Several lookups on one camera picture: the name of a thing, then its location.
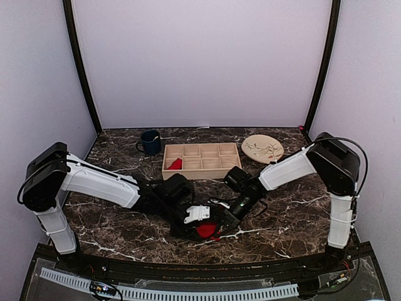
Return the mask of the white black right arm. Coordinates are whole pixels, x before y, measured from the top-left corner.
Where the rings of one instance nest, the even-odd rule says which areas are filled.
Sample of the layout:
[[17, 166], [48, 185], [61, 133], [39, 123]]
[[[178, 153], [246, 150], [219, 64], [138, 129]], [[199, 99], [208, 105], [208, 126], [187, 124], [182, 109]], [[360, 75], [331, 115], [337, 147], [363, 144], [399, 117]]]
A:
[[322, 132], [308, 145], [293, 154], [270, 163], [255, 175], [234, 166], [224, 182], [239, 196], [225, 209], [217, 225], [222, 232], [237, 228], [253, 206], [268, 192], [306, 176], [316, 174], [330, 196], [330, 230], [327, 238], [332, 247], [320, 258], [320, 267], [333, 272], [344, 261], [344, 249], [357, 218], [357, 202], [367, 174], [368, 156], [362, 149], [358, 155], [347, 145], [352, 140]]

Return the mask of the red santa sock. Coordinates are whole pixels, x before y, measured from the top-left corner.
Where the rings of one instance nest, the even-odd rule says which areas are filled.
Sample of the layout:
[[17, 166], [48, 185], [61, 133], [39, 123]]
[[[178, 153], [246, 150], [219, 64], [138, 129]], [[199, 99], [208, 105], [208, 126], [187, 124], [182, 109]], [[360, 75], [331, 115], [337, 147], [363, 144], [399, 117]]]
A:
[[219, 237], [213, 236], [213, 233], [215, 232], [216, 228], [217, 228], [217, 223], [211, 221], [211, 222], [201, 223], [195, 229], [201, 238], [204, 238], [204, 239], [208, 238], [210, 240], [219, 241], [220, 240]]

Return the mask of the plain red sock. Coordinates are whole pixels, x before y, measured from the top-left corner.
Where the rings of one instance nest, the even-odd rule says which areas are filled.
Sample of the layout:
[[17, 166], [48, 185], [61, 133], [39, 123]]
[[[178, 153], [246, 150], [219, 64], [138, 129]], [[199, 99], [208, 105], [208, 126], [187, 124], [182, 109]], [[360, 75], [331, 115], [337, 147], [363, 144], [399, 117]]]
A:
[[171, 163], [171, 165], [167, 168], [167, 170], [181, 170], [182, 169], [183, 160], [177, 158], [175, 161]]

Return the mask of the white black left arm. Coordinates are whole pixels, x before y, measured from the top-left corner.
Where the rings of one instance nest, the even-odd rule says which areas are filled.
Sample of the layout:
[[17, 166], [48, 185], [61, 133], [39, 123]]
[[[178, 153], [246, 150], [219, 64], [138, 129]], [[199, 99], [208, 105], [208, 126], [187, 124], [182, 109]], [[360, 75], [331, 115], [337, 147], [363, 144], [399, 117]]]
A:
[[184, 235], [187, 229], [207, 217], [209, 208], [180, 205], [194, 197], [190, 182], [180, 174], [163, 181], [124, 176], [89, 164], [57, 142], [31, 161], [26, 179], [19, 188], [17, 202], [35, 213], [56, 251], [75, 273], [88, 269], [88, 259], [78, 251], [78, 240], [61, 210], [58, 194], [72, 191], [115, 203], [123, 208], [151, 210], [165, 215], [172, 229]]

